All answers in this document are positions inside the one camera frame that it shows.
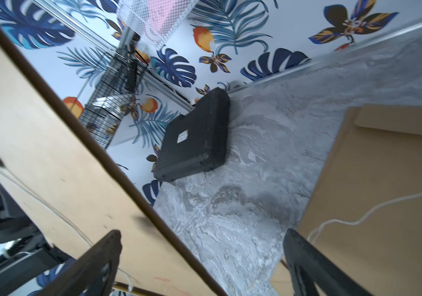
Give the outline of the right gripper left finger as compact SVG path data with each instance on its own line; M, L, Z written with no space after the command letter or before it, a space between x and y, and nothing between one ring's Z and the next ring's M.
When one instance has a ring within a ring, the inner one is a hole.
M121 232L111 230L65 272L39 291L39 296L108 296L122 252Z

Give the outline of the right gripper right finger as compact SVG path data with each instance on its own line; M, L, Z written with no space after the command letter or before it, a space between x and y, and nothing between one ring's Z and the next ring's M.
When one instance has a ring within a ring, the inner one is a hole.
M328 296L370 295L296 230L287 230L283 249L296 296L318 296L319 290Z

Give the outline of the brown kraft file bag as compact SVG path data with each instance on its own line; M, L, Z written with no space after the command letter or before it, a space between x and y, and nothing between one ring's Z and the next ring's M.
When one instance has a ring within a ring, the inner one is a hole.
M0 182L76 259L121 232L120 283L164 296L225 293L1 28Z
M422 296L422 107L351 107L292 233L374 296Z

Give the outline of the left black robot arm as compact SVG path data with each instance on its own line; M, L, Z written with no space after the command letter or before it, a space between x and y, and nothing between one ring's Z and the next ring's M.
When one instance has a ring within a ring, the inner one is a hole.
M0 296L35 296L74 261L46 242L0 185Z

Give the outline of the black plastic tool case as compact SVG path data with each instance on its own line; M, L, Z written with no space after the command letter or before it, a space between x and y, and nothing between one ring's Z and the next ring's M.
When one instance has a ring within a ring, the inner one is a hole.
M187 115L170 122L155 163L154 177L172 182L214 170L225 163L230 98L215 88Z

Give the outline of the white mesh wall basket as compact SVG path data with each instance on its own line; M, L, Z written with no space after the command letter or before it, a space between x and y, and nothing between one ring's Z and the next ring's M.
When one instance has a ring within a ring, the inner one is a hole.
M121 0L117 16L141 39L161 49L197 3L198 0Z

